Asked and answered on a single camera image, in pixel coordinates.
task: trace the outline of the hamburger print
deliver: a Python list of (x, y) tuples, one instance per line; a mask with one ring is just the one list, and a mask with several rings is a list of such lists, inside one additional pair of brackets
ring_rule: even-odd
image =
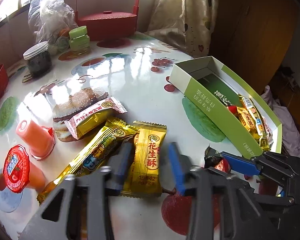
[(62, 142), (76, 141), (69, 132), (65, 121), (74, 115), (108, 97), (108, 93), (101, 89), (83, 88), (69, 96), (67, 102), (58, 104), (53, 108), (53, 128), (56, 136)]

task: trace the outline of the fruit-patterned tablecloth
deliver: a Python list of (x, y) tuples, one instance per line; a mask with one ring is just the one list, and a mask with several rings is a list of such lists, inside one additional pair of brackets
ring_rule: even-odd
[[(194, 164), (200, 164), (208, 145), (239, 155), (224, 134), (169, 83), (173, 63), (189, 59), (165, 43), (135, 33), (116, 42), (91, 42), (90, 52), (80, 57), (71, 52), (53, 56), (52, 70), (36, 80), (29, 75), (25, 61), (15, 63), (7, 70), (9, 84), (0, 100), (0, 176), (11, 147), (22, 144), (28, 149), (15, 130), (18, 122), (31, 117), (42, 126), (54, 128), (56, 144), (52, 153), (42, 161), (30, 156), (30, 161), (42, 169), (47, 183), (54, 180), (93, 137), (73, 141), (63, 123), (71, 110), (57, 110), (56, 106), (90, 93), (97, 98), (114, 96), (121, 101), (128, 111), (121, 117), (128, 123), (139, 120), (167, 125), (160, 151), (160, 182), (168, 190), (174, 188), (167, 158), (171, 141), (178, 142), (181, 152), (189, 155)], [(0, 184), (0, 224), (12, 240), (17, 240), (39, 207), (37, 193), (25, 188), (15, 194), (3, 188)], [(162, 219), (161, 206), (166, 196), (112, 197), (115, 239), (185, 239)]]

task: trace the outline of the white cloth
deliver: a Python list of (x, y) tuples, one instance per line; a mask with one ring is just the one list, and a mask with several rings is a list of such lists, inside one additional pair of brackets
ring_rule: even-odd
[(289, 110), (284, 106), (280, 106), (280, 103), (274, 100), (269, 86), (265, 87), (265, 93), (261, 95), (261, 98), (282, 123), (282, 144), (287, 152), (289, 155), (300, 158), (300, 133)]

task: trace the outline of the cardboard box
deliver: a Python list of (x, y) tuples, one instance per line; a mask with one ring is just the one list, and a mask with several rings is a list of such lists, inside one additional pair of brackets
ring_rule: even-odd
[[(174, 64), (169, 81), (215, 123), (243, 157), (250, 159), (253, 156), (261, 155), (263, 150), (256, 140), (216, 97), (220, 95), (220, 91), (216, 90), (213, 92), (213, 89), (215, 89), (213, 86), (205, 85), (213, 92), (211, 93), (198, 82), (199, 80), (203, 84), (208, 84), (211, 80), (211, 75), (215, 75), (233, 90), (234, 95), (240, 94), (252, 99), (255, 107), (266, 118), (269, 127), (273, 131), (274, 142), (271, 145), (271, 151), (280, 153), (282, 124), (277, 116), (245, 81), (214, 57), (196, 58)], [(226, 100), (237, 105), (237, 103), (234, 103), (236, 98), (230, 95), (232, 93), (227, 93), (229, 98), (221, 95), (222, 99), (225, 100), (226, 98)]]

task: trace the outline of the white lid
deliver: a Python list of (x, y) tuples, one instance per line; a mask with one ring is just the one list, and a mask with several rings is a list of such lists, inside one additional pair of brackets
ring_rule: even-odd
[(48, 49), (48, 42), (47, 41), (43, 41), (40, 42), (36, 45), (34, 45), (33, 47), (31, 47), (30, 49), (28, 49), (24, 54), (23, 54), (23, 58), (25, 60), (31, 59), (32, 57), (38, 55), (39, 53), (45, 51)]

